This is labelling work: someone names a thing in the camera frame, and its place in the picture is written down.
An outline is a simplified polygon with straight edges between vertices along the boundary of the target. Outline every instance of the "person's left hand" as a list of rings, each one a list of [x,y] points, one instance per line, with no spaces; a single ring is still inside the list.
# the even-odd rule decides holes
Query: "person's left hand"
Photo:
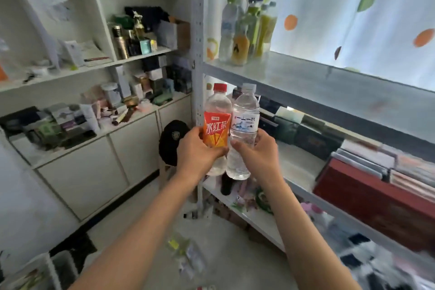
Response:
[[[180,140],[177,148],[177,173],[195,185],[211,169],[214,161],[228,152],[228,147],[207,147],[200,138],[202,133],[202,126],[194,127]]]

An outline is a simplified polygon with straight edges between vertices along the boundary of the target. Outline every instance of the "white bottle cap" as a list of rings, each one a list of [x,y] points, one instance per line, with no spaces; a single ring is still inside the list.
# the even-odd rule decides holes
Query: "white bottle cap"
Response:
[[[252,93],[255,93],[256,89],[257,89],[256,84],[243,83],[242,85],[242,91],[252,91]]]

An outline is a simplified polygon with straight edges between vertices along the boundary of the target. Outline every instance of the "forearm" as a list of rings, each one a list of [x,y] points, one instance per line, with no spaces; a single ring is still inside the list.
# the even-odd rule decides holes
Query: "forearm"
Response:
[[[104,250],[71,290],[141,289],[167,228],[194,186],[175,174],[143,216]]]
[[[360,289],[310,218],[282,176],[265,182],[265,194],[275,215],[291,271],[299,289]]]

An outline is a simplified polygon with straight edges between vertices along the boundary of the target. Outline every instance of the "white jar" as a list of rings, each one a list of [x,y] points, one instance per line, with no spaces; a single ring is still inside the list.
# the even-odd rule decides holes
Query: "white jar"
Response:
[[[104,91],[106,99],[112,107],[121,103],[121,95],[119,94],[117,83],[101,84],[101,89]]]

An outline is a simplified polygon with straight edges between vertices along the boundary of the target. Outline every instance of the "red box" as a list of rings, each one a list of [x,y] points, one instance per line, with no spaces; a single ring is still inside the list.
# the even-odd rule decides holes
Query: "red box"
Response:
[[[435,255],[435,203],[334,158],[313,193],[408,249]]]

